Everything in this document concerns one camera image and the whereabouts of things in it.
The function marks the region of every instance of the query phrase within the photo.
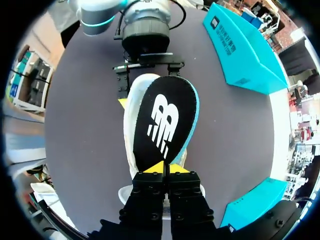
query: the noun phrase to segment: shoe insole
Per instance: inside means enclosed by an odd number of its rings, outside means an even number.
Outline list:
[[[199,97],[189,81],[163,76],[146,90],[136,120],[133,153],[139,171],[181,158],[195,130]]]

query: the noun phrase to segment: shoe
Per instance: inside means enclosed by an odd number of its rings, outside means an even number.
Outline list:
[[[124,142],[131,178],[160,161],[184,167],[187,146],[198,116],[199,97],[196,89],[186,79],[178,76],[160,77],[152,73],[137,77],[130,88],[123,117]],[[119,199],[124,205],[132,189],[133,186],[129,185],[118,191]],[[200,189],[205,197],[202,185]],[[167,194],[162,218],[170,219]]]
[[[133,81],[133,84],[130,88],[130,92],[127,97],[126,105],[124,108],[124,116],[123,116],[124,144],[125,144],[127,160],[129,163],[130,175],[132,179],[134,179],[136,173],[139,171],[136,164],[136,158],[134,155],[134,138],[135,138],[135,129],[136,129],[138,113],[139,113],[142,99],[145,95],[147,88],[157,78],[160,78],[160,76],[153,73],[146,73],[138,76]],[[186,157],[187,157],[187,148],[184,149],[181,157],[178,160],[176,160],[175,163],[180,165],[181,167],[184,167]]]

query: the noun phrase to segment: white shelf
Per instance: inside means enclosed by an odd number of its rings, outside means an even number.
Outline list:
[[[23,75],[26,75],[26,72],[28,71],[29,67],[30,67],[30,63],[34,60],[33,58],[34,57],[38,57],[39,59],[41,59],[44,63],[46,63],[47,65],[49,65],[50,67],[50,71],[48,73],[48,76],[46,78],[46,82],[48,83],[44,83],[44,88],[43,88],[43,93],[42,93],[42,99],[41,99],[41,106],[36,106],[36,105],[33,105],[33,104],[30,104],[28,102],[25,102],[25,101],[22,101],[19,99],[19,95],[20,95],[20,91],[21,91],[21,87],[23,85],[23,82],[24,82],[24,79],[25,77]],[[19,62],[17,64],[17,66],[15,67],[15,69],[18,68],[18,66],[21,64],[21,62]],[[53,75],[53,72],[54,72],[54,68],[52,67],[52,65],[50,65],[48,63],[48,61],[46,61],[45,59],[43,59],[41,57],[41,55],[39,55],[37,52],[31,52],[31,55],[30,57],[28,58],[28,61],[26,62],[26,65],[25,65],[25,68],[22,72],[22,76],[20,78],[20,82],[18,84],[18,87],[17,87],[17,91],[16,91],[16,94],[15,94],[15,97],[13,97],[13,101],[12,103],[15,104],[17,107],[19,107],[20,109],[22,110],[25,110],[25,111],[35,111],[35,112],[45,112],[46,109],[45,109],[45,102],[46,102],[46,96],[48,94],[48,88],[49,88],[49,83],[51,81],[51,78],[52,78],[52,75]]]

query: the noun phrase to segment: screw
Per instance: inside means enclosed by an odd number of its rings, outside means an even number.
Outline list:
[[[154,212],[154,213],[151,214],[151,220],[156,221],[158,219],[159,219],[159,214],[158,213]]]
[[[193,192],[195,193],[195,194],[200,194],[201,193],[201,189],[200,189],[200,187],[194,187],[193,188]]]
[[[272,211],[268,211],[266,214],[265,214],[265,217],[267,219],[272,219],[274,217],[274,213]]]
[[[284,221],[278,219],[277,221],[275,221],[275,226],[280,229],[282,226],[284,225]]]
[[[207,217],[212,217],[214,215],[214,211],[212,209],[208,209],[207,211],[205,211],[205,215]]]
[[[134,188],[132,189],[132,193],[138,194],[138,193],[140,193],[140,189],[139,189],[138,187],[134,187]]]
[[[180,194],[182,194],[182,192],[180,190],[176,190],[173,192],[173,195],[180,195]]]
[[[181,213],[176,213],[175,214],[175,220],[182,221],[183,219],[185,219],[185,218]]]
[[[127,211],[126,211],[124,208],[122,208],[122,209],[119,211],[119,214],[120,214],[120,216],[125,216],[125,215],[127,215]]]

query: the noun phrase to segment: dark gray round platform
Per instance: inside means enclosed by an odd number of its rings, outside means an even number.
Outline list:
[[[206,200],[220,225],[227,203],[270,175],[274,152],[269,97],[227,85],[215,48],[202,24],[205,12],[186,9],[183,25],[170,32],[168,52],[181,55],[181,76],[197,89],[198,123],[187,147],[185,167],[195,170]],[[175,25],[182,17],[172,6]],[[124,109],[117,100],[117,75],[123,61],[120,41],[113,40],[119,16],[110,29],[88,37],[80,28],[54,74],[45,117],[46,156],[67,215],[82,232],[99,230],[100,219],[119,222],[123,207],[118,190],[131,177],[123,136]],[[167,75],[167,67],[133,70]],[[171,239],[165,221],[163,238]]]

